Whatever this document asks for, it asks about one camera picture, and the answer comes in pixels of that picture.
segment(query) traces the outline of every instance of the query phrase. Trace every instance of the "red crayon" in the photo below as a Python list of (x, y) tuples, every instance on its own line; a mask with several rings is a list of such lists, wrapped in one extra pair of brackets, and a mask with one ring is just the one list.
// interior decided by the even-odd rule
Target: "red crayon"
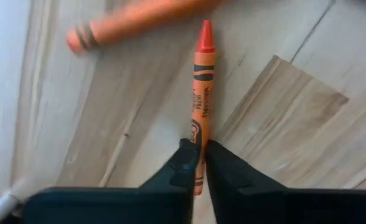
[(173, 21), (212, 10), (222, 0), (143, 0), (117, 9), (67, 33), (70, 49), (79, 54), (108, 45)]
[(214, 79), (215, 46), (212, 21), (205, 20), (194, 59), (191, 141), (201, 146), (200, 162), (195, 170), (195, 195), (202, 193), (205, 147), (209, 139), (210, 98)]

